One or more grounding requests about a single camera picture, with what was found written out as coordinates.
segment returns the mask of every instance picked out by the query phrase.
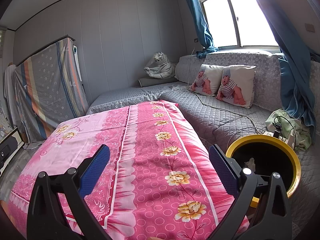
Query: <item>trash can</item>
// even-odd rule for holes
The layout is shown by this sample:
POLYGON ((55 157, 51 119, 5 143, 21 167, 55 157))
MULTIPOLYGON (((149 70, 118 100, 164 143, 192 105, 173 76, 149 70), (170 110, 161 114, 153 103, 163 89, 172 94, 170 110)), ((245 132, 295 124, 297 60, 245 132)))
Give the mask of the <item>trash can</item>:
MULTIPOLYGON (((241 168, 254 158, 255 173, 270 176, 278 172, 284 182, 288 198, 298 187, 301 166, 296 153, 283 141, 268 135, 247 135, 236 140, 227 150, 226 157, 234 158, 241 168)), ((255 195, 250 206, 256 208, 259 196, 255 195)))

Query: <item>gray wooden floor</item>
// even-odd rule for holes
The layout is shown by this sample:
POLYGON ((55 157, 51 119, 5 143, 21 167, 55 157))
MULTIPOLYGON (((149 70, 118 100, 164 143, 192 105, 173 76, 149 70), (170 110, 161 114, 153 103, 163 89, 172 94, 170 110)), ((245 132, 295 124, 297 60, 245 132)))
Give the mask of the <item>gray wooden floor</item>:
MULTIPOLYGON (((26 149, 32 149, 36 145, 38 145, 38 143, 31 143, 30 145, 24 145, 23 147, 26 149)), ((8 166, 4 169, 3 174, 0 176, 0 199, 3 199, 4 201, 8 201, 10 191, 18 176, 39 148, 36 147, 33 150, 24 150, 23 147, 21 147, 13 156, 11 161, 8 163, 8 166)))

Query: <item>pink tablecloth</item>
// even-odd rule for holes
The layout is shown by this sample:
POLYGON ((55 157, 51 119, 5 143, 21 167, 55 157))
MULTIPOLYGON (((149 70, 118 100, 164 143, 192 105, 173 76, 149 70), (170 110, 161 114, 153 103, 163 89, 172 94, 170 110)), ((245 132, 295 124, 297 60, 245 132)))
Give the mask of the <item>pink tablecloth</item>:
MULTIPOLYGON (((234 200, 179 109, 166 101, 143 102, 58 126, 10 195, 9 209, 24 235, 37 174, 78 167, 101 144, 109 146, 110 161, 85 201, 114 240, 206 239, 234 200)), ((71 228, 80 233, 63 195, 60 201, 71 228)), ((248 225, 245 218, 239 230, 248 225)))

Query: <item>striped shirt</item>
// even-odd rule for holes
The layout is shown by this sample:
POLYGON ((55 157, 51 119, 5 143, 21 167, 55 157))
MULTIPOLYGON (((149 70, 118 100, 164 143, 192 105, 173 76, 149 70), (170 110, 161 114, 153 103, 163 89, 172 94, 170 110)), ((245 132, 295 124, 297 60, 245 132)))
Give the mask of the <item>striped shirt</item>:
POLYGON ((236 83, 232 80, 229 79, 229 82, 224 86, 220 85, 219 91, 226 97, 226 98, 233 98, 233 89, 235 88, 236 83))
POLYGON ((202 74, 202 77, 196 77, 195 83, 197 85, 197 87, 203 87, 204 81, 207 79, 207 75, 206 74, 202 74))

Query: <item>yellow rim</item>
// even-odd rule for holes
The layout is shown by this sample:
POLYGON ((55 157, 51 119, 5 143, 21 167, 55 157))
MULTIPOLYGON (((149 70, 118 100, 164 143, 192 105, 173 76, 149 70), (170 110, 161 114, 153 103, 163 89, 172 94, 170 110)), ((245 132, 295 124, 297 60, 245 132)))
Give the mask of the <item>yellow rim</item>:
MULTIPOLYGON (((268 135, 261 135, 261 134, 252 134, 252 135, 247 135, 242 138, 239 138, 233 144, 231 144, 227 150, 226 156, 230 158, 239 147, 252 142, 269 143, 273 146, 278 147, 280 150, 286 153, 286 155, 289 157, 293 166, 293 177, 294 177, 294 180, 289 190, 287 191, 287 196, 288 198, 290 198, 292 194, 295 192, 295 190, 297 189, 298 184, 300 182, 300 178, 301 178, 301 166, 296 153, 289 147, 289 145, 287 145, 286 143, 284 143, 283 141, 275 137, 268 136, 268 135)), ((250 206, 255 208, 257 207, 258 202, 259 202, 259 199, 256 197, 253 197, 250 206)))

